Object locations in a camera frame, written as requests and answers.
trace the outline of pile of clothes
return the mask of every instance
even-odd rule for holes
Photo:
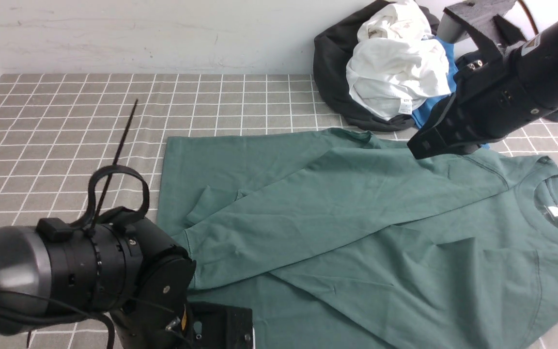
[[[379,118],[411,115],[430,97],[451,94],[450,63],[414,0],[385,6],[363,23],[347,64],[350,96]]]

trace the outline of grid pattern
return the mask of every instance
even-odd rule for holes
[[[310,75],[3,75],[0,226],[76,219],[86,205],[87,180],[111,162],[136,98],[138,116],[120,163],[148,181],[153,220],[166,137],[350,128],[323,103]],[[376,135],[405,141],[415,132]],[[545,153],[558,164],[558,124],[538,121],[492,148],[505,155]],[[140,192],[140,183],[116,176],[104,208],[137,207]],[[24,348],[25,339],[0,336],[0,349]],[[36,331],[30,348],[102,349],[106,340],[103,325],[88,320]],[[558,349],[558,325],[531,349]]]

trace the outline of cable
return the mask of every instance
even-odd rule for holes
[[[525,0],[518,0],[518,3],[520,4],[520,7],[522,7],[523,11],[525,11],[527,18],[531,23],[531,28],[533,28],[533,33],[535,33],[535,35],[538,35],[540,33],[540,30],[538,29],[537,24],[535,24],[535,19],[533,18],[533,15],[531,14],[529,7],[527,7]]]
[[[531,14],[531,11],[529,10],[529,7],[527,7],[527,4],[525,3],[525,0],[518,0],[518,3],[520,4],[520,7],[522,7],[522,9],[525,11],[525,14],[527,15],[527,18],[529,18],[529,22],[531,23],[531,27],[533,28],[533,33],[535,35],[538,35],[540,33],[540,31],[538,30],[537,24],[535,24],[535,20],[533,18],[533,15]]]
[[[133,104],[133,110],[130,112],[130,116],[128,117],[128,121],[126,122],[126,127],[124,128],[124,133],[122,134],[122,139],[120,139],[120,144],[118,145],[118,149],[115,151],[115,157],[113,158],[113,165],[117,165],[118,160],[120,159],[120,153],[122,152],[122,148],[124,148],[124,141],[126,141],[126,136],[128,135],[128,130],[130,129],[130,124],[133,122],[133,116],[135,116],[135,109],[137,109],[137,102],[139,99],[135,99],[135,104]],[[102,187],[102,193],[100,194],[100,199],[98,200],[98,205],[96,207],[96,213],[94,214],[91,229],[96,226],[96,222],[98,221],[98,217],[100,216],[100,209],[102,208],[102,203],[105,200],[107,195],[107,189],[109,188],[109,184],[111,183],[112,174],[109,174],[107,177],[107,181],[105,182],[105,186]]]
[[[113,349],[113,345],[115,345],[115,327],[113,326],[113,322],[111,322],[110,318],[105,316],[104,314],[99,313],[87,313],[80,310],[77,307],[73,307],[68,305],[62,301],[54,300],[53,298],[46,298],[42,296],[35,296],[33,294],[27,294],[22,292],[16,291],[8,291],[5,289],[0,289],[0,293],[7,293],[7,294],[15,294],[18,296],[25,296],[28,298],[34,298],[35,300],[46,301],[50,303],[54,303],[59,305],[60,307],[69,309],[70,311],[76,312],[79,315],[75,316],[59,316],[59,317],[47,317],[47,318],[39,318],[33,316],[27,316],[24,314],[17,313],[15,311],[11,311],[9,309],[0,308],[0,317],[5,318],[7,320],[11,320],[14,322],[25,323],[27,325],[36,325],[36,326],[49,326],[49,325],[56,325],[58,323],[71,323],[71,322],[78,322],[82,321],[85,318],[93,318],[94,320],[100,321],[104,323],[107,327],[107,349]]]
[[[106,291],[106,290],[104,290],[104,289],[100,290],[100,292],[102,292],[102,293],[104,293],[104,294],[108,294],[109,296],[115,296],[115,297],[118,297],[118,298],[120,298],[121,296],[124,296],[125,298],[127,298],[127,299],[129,299],[129,300],[132,300],[132,301],[135,301],[135,302],[139,302],[139,303],[148,305],[149,307],[157,308],[157,309],[160,309],[160,310],[162,310],[162,311],[166,311],[166,312],[171,313],[171,314],[175,314],[175,311],[173,311],[173,310],[171,310],[171,309],[169,309],[169,308],[167,308],[167,307],[164,307],[164,306],[162,306],[162,305],[158,305],[158,304],[156,304],[156,303],[144,301],[144,300],[141,300],[141,299],[139,299],[139,298],[137,298],[137,297],[127,296],[126,294],[117,294],[117,293],[113,293],[113,292],[108,292],[108,291]]]

